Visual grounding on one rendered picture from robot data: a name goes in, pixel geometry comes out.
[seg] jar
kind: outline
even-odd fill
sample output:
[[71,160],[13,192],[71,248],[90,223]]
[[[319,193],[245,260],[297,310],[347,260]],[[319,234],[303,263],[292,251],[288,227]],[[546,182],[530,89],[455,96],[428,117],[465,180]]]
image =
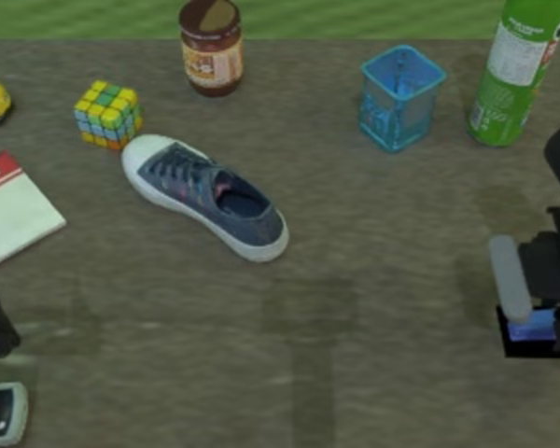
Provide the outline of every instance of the jar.
[[190,0],[178,15],[185,73],[198,93],[226,96],[243,77],[238,7],[229,0]]

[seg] gray wooden surface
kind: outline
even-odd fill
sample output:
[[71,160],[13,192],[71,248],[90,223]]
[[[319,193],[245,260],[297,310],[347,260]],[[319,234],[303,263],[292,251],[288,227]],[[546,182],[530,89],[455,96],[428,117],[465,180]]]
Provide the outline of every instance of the gray wooden surface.
[[[396,43],[249,42],[244,85],[210,101],[176,41],[0,42],[18,104],[0,149],[70,222],[0,266],[26,335],[0,362],[33,393],[22,446],[560,448],[560,361],[504,358],[486,251],[560,204],[542,155],[560,49],[525,135],[494,150],[463,129],[489,43],[411,42],[449,78],[431,135],[390,156],[357,129],[358,68]],[[248,264],[141,200],[117,154],[79,139],[96,78],[138,90],[146,133],[266,191],[286,254]]]

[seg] blue sneaker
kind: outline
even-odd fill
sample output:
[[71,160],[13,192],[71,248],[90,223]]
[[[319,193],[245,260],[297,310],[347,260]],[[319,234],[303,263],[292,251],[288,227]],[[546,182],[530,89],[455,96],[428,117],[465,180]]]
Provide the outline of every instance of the blue sneaker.
[[197,219],[244,259],[271,261],[287,248],[287,224],[270,200],[183,142],[135,137],[122,151],[122,167],[145,199]]

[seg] shoelace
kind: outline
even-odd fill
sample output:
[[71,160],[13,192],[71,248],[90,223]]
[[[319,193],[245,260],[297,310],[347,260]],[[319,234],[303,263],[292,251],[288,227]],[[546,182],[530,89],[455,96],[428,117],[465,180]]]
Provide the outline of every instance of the shoelace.
[[216,164],[188,151],[172,150],[154,163],[149,171],[160,177],[169,176],[172,179],[182,179],[184,182],[197,183],[201,180],[204,168]]

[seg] blue mesh pen holder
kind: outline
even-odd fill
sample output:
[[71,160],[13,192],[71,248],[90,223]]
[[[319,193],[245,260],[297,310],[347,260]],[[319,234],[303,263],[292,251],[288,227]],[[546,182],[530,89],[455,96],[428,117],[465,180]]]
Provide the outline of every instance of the blue mesh pen holder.
[[363,101],[358,122],[362,132],[387,152],[399,152],[429,132],[446,72],[408,45],[376,56],[361,71]]

